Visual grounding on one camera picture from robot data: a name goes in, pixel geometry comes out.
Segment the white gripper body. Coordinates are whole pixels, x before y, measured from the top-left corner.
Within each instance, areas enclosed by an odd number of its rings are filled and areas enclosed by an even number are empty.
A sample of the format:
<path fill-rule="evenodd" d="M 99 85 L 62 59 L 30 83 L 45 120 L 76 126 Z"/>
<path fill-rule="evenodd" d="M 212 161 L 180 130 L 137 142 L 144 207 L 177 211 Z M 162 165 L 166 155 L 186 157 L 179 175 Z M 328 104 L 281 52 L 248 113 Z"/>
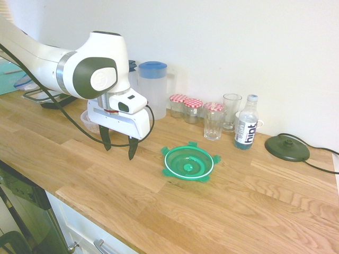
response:
<path fill-rule="evenodd" d="M 99 107 L 96 99 L 91 99 L 87 102 L 87 112 L 92 122 L 138 140 L 145 138 L 150 131 L 149 115 L 144 108 L 133 114 L 110 114 Z"/>

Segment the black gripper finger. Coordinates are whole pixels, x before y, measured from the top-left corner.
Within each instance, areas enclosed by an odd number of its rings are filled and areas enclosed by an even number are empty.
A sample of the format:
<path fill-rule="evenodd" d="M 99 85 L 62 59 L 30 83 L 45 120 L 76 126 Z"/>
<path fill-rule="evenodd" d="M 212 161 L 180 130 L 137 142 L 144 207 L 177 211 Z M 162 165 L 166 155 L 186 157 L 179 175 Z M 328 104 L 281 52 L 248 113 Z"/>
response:
<path fill-rule="evenodd" d="M 109 136 L 109 129 L 105 126 L 99 125 L 100 130 L 100 136 L 103 142 L 103 145 L 106 149 L 106 151 L 109 151 L 111 149 L 111 140 Z"/>
<path fill-rule="evenodd" d="M 137 151 L 139 140 L 134 137 L 129 137 L 128 141 L 129 141 L 128 157 L 129 160 L 132 160 Z"/>

